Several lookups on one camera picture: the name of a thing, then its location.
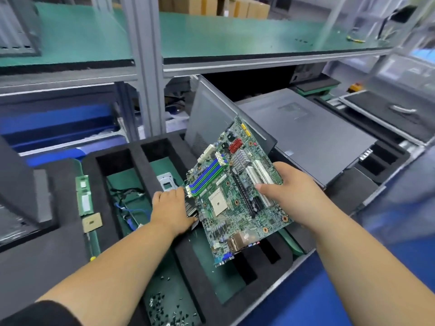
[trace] person's right hand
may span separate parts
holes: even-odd
[[[291,219],[316,231],[325,221],[342,214],[309,175],[286,163],[274,166],[283,184],[257,184],[255,188],[278,202]]]

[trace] person's left arm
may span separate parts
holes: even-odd
[[[183,188],[156,192],[151,221],[127,235],[37,301],[66,307],[84,326],[126,325],[155,269],[188,218]]]

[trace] person's left hand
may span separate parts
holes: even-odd
[[[176,237],[196,221],[196,217],[187,217],[182,187],[165,192],[158,191],[154,194],[152,223],[167,227]]]

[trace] blue ram slot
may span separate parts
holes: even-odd
[[[201,181],[201,179],[202,179],[202,178],[204,177],[204,175],[208,172],[208,170],[209,170],[211,167],[213,167],[213,166],[215,165],[215,163],[217,163],[217,162],[218,162],[218,160],[215,159],[215,160],[211,163],[211,165],[209,165],[209,166],[207,167],[207,169],[203,171],[202,175],[199,176],[199,177],[196,179],[196,181],[194,181],[190,186],[193,187],[193,186],[195,186],[195,185],[198,183],[198,181]]]
[[[207,178],[204,180],[203,185],[200,185],[199,187],[196,188],[196,190],[192,190],[192,193],[195,194],[196,192],[198,192],[199,190],[201,190],[201,188],[204,186],[205,183],[207,183],[207,181],[218,171],[222,168],[222,166],[218,165],[208,176]]]

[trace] human hand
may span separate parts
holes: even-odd
[[[187,217],[182,187],[154,194],[151,222],[168,228],[174,237],[185,232],[196,220],[196,217]]]
[[[257,184],[255,188],[278,202],[291,219],[316,231],[325,221],[343,214],[309,175],[286,163],[274,166],[283,184]]]

